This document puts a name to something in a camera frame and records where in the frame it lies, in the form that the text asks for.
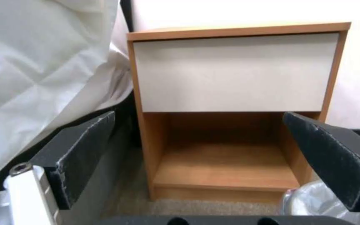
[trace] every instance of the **drawer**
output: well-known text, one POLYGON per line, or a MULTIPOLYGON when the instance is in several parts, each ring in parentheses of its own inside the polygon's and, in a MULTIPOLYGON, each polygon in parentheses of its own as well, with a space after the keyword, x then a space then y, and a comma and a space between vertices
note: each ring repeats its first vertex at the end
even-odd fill
POLYGON ((134 42, 144 112, 321 111, 338 33, 134 42))

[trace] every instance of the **bedside table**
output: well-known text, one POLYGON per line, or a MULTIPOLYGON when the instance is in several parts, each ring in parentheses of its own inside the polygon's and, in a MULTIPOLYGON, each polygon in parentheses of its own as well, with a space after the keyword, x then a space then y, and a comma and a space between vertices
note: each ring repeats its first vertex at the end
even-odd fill
POLYGON ((325 121, 349 27, 129 33, 151 199, 276 202, 308 182, 282 115, 325 121))

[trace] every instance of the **black foam pad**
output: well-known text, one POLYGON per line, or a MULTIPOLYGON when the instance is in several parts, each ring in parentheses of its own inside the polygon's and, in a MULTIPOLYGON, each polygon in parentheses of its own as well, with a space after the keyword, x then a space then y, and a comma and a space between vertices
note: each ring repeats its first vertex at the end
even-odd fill
POLYGON ((283 122, 317 175, 349 211, 360 212, 360 136, 293 112, 283 122))

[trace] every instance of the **wooden side panel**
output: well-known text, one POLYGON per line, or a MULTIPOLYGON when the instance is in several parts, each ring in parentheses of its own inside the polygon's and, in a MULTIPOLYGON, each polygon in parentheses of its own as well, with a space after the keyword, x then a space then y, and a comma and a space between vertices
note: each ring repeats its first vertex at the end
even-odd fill
POLYGON ((143 113, 138 85, 137 67, 134 60, 133 42, 128 41, 130 67, 134 84, 134 98, 136 101, 137 118, 140 126, 142 150, 148 178, 151 199, 155 199, 153 179, 158 169, 166 145, 168 117, 164 113, 143 113))
POLYGON ((156 198, 208 201, 259 202, 278 204, 283 192, 214 190, 199 188, 156 188, 156 198))
POLYGON ((336 52, 334 53, 333 64, 330 70, 329 81, 327 82, 326 94, 324 95, 322 112, 319 116, 319 121, 325 122, 327 113, 330 106, 331 97, 333 95, 334 85, 336 84, 336 78, 338 68, 340 67, 341 57, 343 55, 345 41, 347 39, 348 31, 341 31, 338 36, 336 52))

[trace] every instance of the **gray carpet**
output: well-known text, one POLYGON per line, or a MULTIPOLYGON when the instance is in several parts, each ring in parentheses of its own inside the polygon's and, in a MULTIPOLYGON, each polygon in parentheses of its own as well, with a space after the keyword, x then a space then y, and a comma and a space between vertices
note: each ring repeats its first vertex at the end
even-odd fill
POLYGON ((102 218, 115 215, 275 215, 276 204, 148 199, 146 174, 139 149, 123 165, 119 183, 107 200, 102 218))

